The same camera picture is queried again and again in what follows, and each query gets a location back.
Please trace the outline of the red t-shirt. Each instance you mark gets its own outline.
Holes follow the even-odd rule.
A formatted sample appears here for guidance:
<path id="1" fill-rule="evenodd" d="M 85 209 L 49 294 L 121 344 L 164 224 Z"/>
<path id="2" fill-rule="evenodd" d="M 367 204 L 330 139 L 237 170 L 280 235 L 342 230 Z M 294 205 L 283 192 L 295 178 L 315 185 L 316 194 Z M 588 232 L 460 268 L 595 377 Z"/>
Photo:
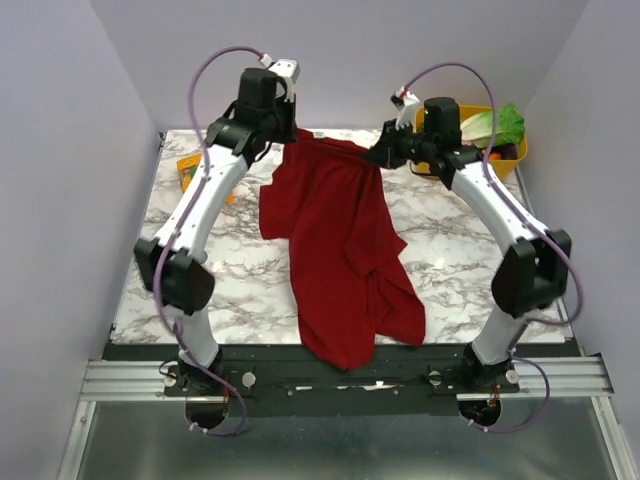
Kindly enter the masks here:
<path id="1" fill-rule="evenodd" d="M 259 194 L 262 237 L 288 242 L 301 341 L 341 370 L 366 365 L 378 335 L 409 345 L 426 336 L 424 305 L 399 259 L 406 243 L 365 152 L 299 130 Z"/>

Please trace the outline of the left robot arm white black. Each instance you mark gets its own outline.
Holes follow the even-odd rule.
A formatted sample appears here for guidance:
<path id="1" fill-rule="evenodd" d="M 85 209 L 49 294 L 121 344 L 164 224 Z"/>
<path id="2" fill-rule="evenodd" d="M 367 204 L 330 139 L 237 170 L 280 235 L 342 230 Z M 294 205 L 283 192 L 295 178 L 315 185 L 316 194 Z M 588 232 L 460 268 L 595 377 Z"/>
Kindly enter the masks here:
<path id="1" fill-rule="evenodd" d="M 187 382 L 201 395 L 214 393 L 222 380 L 207 313 L 215 278 L 204 266 L 206 243 L 251 165 L 272 145 L 294 141 L 298 76 L 298 63 L 289 59 L 244 70 L 236 100 L 198 135 L 202 159 L 178 206 L 152 239 L 134 247 L 145 288 L 178 342 L 180 359 L 191 365 Z"/>

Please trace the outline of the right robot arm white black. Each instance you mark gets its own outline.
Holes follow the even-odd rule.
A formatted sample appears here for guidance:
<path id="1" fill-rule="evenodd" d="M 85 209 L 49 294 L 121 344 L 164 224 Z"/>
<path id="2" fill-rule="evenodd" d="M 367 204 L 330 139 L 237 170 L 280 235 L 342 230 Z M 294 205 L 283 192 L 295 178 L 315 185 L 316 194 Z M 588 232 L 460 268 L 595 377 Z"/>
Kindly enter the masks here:
<path id="1" fill-rule="evenodd" d="M 486 160 L 488 148 L 463 142 L 455 100 L 420 101 L 402 91 L 391 101 L 398 115 L 383 124 L 365 160 L 384 169 L 428 164 L 431 174 L 480 218 L 503 255 L 491 283 L 495 306 L 457 369 L 462 384 L 480 392 L 507 371 L 530 313 L 565 293 L 571 239 L 563 230 L 549 230 L 515 200 Z"/>

